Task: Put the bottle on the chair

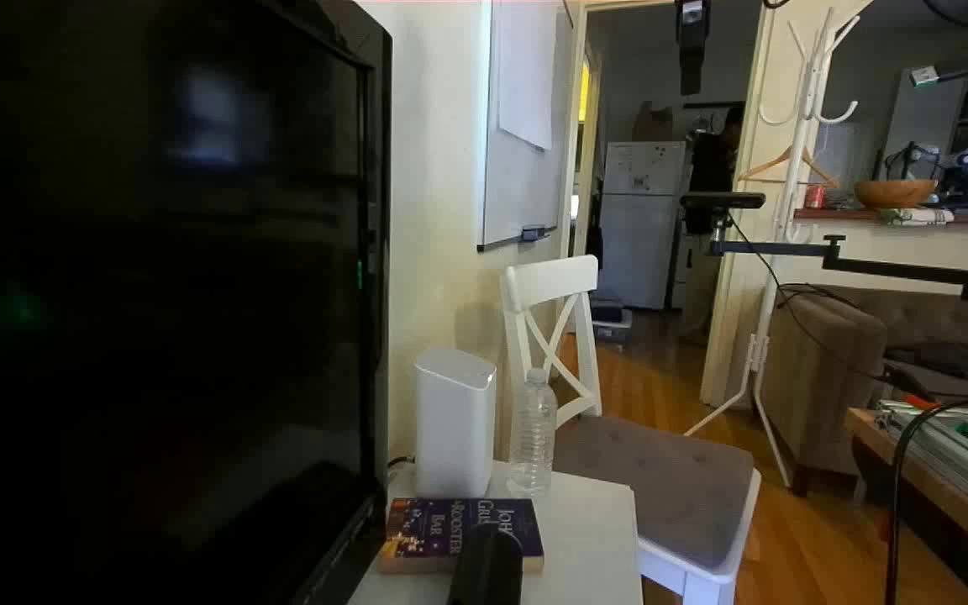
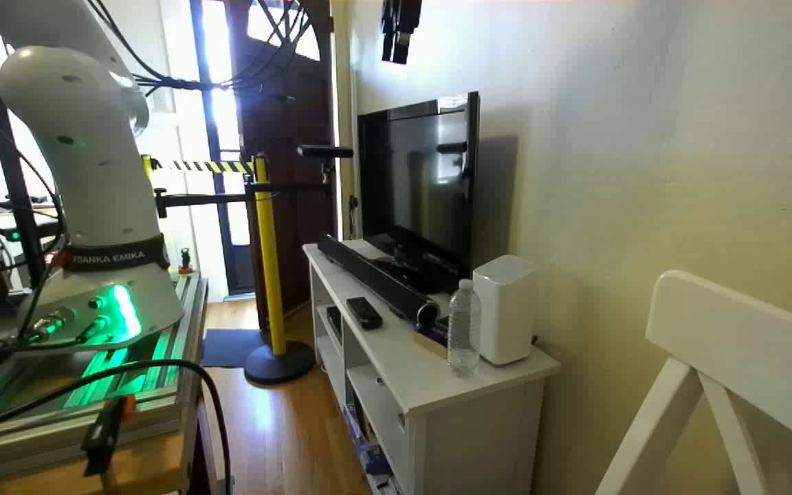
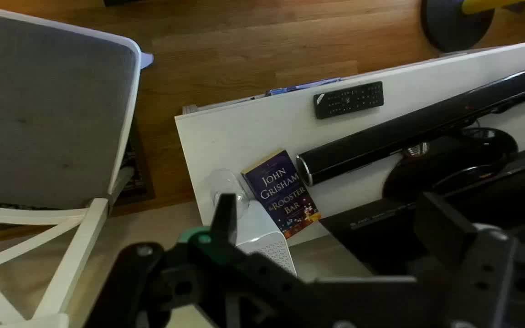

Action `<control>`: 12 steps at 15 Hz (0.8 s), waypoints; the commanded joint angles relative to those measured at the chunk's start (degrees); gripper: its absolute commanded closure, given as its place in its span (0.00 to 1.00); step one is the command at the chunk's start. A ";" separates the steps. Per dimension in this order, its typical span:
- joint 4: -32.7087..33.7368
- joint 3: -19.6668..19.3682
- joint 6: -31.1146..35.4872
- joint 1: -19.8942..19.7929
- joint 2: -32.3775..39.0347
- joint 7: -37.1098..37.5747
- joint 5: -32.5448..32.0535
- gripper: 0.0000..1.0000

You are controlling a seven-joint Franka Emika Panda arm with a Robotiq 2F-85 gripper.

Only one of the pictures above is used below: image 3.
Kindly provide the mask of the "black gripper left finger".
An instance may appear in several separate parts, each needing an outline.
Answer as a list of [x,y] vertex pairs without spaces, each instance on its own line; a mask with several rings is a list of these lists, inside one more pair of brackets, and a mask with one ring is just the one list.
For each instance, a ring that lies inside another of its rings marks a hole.
[[113,262],[84,328],[166,328],[171,313],[149,296],[164,247],[157,242],[126,245]]

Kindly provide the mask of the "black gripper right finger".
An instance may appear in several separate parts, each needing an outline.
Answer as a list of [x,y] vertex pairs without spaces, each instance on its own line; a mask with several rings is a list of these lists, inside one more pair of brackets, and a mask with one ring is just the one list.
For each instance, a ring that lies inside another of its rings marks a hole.
[[443,328],[501,328],[518,242],[496,227],[476,227],[436,193],[416,204],[414,233],[452,271],[443,295]]

